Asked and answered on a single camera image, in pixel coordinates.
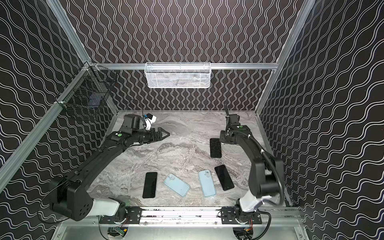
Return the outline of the aluminium left side rail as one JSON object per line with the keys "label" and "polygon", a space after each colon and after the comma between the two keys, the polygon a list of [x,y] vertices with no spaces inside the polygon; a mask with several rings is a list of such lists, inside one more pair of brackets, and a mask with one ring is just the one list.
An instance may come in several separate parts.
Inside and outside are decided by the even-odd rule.
{"label": "aluminium left side rail", "polygon": [[64,91],[56,98],[56,101],[48,109],[45,115],[39,120],[36,126],[31,130],[27,137],[21,142],[13,154],[1,167],[1,191],[8,185],[18,169],[23,165],[35,146],[50,128],[54,120],[63,110],[62,104],[67,100],[77,85],[83,81],[83,77],[88,73],[89,63],[85,63],[73,78]]}

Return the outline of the aluminium corner post left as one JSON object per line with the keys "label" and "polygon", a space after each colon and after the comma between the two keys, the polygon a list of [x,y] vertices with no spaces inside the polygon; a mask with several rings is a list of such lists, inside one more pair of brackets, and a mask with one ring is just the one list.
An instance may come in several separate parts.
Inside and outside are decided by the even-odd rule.
{"label": "aluminium corner post left", "polygon": [[84,45],[82,44],[78,34],[76,33],[75,28],[73,27],[69,17],[67,16],[66,11],[63,8],[60,1],[48,0],[47,4],[50,7],[53,14],[55,15],[61,28],[63,29],[63,31],[67,35],[67,38],[69,39],[70,44],[75,49],[79,59],[83,63],[88,63],[88,64],[91,63],[92,62],[91,57],[86,52]]}

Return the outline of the aluminium corner post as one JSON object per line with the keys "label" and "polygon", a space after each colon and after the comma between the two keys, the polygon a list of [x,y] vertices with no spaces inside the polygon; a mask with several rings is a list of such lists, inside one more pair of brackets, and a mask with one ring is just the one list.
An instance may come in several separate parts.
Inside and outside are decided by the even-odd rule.
{"label": "aluminium corner post", "polygon": [[304,27],[304,24],[306,22],[307,17],[309,16],[312,8],[315,5],[315,2],[316,2],[315,0],[306,0],[303,2],[302,7],[301,7],[300,11],[298,12],[298,15],[297,15],[296,20],[293,24],[293,27],[292,27],[289,35],[288,35],[288,38],[287,38],[287,40],[283,46],[283,49],[281,51],[281,54],[278,58],[277,68],[272,71],[272,73],[271,73],[271,75],[267,81],[267,84],[264,88],[264,91],[263,91],[263,93],[259,99],[258,105],[257,105],[256,110],[255,110],[255,113],[257,116],[260,116],[261,112],[263,111],[263,108],[264,108],[264,106],[268,100],[268,97],[271,94],[273,87],[274,87],[275,83],[277,82],[280,73],[283,70],[285,63],[287,62],[287,60],[289,58],[290,52],[293,49],[293,47],[294,47],[294,45],[298,39],[298,36]]}
{"label": "aluminium corner post", "polygon": [[82,44],[78,34],[76,33],[75,28],[73,27],[69,17],[67,16],[66,11],[63,8],[60,1],[48,0],[47,4],[50,7],[53,14],[55,15],[61,28],[63,29],[63,31],[67,35],[67,38],[69,39],[70,44],[75,49],[79,59],[83,63],[88,63],[88,64],[91,63],[92,62],[91,57],[86,52],[84,45]]}

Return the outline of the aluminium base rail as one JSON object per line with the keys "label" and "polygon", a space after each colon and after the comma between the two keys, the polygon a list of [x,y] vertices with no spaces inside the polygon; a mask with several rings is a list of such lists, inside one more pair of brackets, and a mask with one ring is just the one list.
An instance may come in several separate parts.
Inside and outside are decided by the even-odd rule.
{"label": "aluminium base rail", "polygon": [[111,217],[86,217],[81,221],[66,220],[61,227],[190,227],[237,228],[264,227],[268,216],[254,212],[240,219],[234,207],[128,207],[122,222]]}

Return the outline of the aluminium back crossbar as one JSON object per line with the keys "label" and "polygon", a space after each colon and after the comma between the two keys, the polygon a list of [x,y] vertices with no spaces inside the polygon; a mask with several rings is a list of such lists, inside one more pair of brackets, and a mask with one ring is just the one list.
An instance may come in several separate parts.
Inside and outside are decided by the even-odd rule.
{"label": "aluminium back crossbar", "polygon": [[92,67],[110,70],[155,69],[208,69],[211,70],[276,70],[278,63],[145,63],[145,64],[91,64]]}

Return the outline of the aluminium corner post right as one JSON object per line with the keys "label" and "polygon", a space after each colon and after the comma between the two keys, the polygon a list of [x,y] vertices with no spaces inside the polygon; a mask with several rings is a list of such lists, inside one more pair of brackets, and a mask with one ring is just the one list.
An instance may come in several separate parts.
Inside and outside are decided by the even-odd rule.
{"label": "aluminium corner post right", "polygon": [[260,116],[261,112],[263,111],[263,108],[264,108],[264,106],[268,100],[268,97],[271,94],[273,87],[274,87],[275,83],[277,82],[280,73],[283,70],[285,63],[287,62],[287,60],[289,58],[290,52],[293,49],[293,47],[294,47],[294,45],[298,39],[298,36],[304,27],[304,24],[306,22],[307,17],[309,16],[312,8],[315,5],[315,2],[316,2],[315,0],[306,0],[303,2],[302,7],[301,7],[300,11],[298,12],[298,15],[297,15],[296,20],[293,24],[293,27],[292,27],[289,35],[288,35],[288,38],[287,38],[287,40],[283,46],[283,49],[281,51],[281,54],[278,58],[277,68],[272,71],[272,73],[271,73],[271,75],[267,81],[267,84],[264,88],[264,91],[263,91],[263,93],[259,99],[258,105],[257,105],[256,110],[255,110],[255,113],[257,116]]}

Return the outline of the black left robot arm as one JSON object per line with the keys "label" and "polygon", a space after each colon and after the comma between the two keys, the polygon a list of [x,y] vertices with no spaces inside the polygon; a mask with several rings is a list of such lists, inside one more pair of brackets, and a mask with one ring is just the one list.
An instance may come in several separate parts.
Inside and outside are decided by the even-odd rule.
{"label": "black left robot arm", "polygon": [[156,117],[128,114],[118,131],[111,132],[101,147],[83,164],[63,177],[50,181],[50,210],[74,221],[106,216],[122,223],[127,218],[126,204],[116,199],[94,199],[88,189],[99,174],[126,149],[160,142],[170,136],[161,127],[153,128]]}

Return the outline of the light blue phone case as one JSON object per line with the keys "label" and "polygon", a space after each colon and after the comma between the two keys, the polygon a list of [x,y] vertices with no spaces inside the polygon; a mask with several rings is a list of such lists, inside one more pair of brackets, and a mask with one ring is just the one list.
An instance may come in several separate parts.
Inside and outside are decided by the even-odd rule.
{"label": "light blue phone case", "polygon": [[190,186],[187,183],[173,174],[169,174],[163,183],[181,197],[185,197],[190,190]]}
{"label": "light blue phone case", "polygon": [[209,170],[198,172],[199,181],[201,184],[204,197],[211,197],[216,195],[216,188]]}

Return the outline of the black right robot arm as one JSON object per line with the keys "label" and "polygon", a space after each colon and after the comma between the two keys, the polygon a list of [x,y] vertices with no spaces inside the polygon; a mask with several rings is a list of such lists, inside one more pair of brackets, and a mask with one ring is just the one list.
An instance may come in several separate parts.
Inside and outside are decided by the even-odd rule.
{"label": "black right robot arm", "polygon": [[255,139],[249,129],[235,128],[220,132],[220,142],[239,145],[251,162],[247,193],[239,199],[242,213],[255,212],[265,203],[285,204],[283,161],[274,158]]}

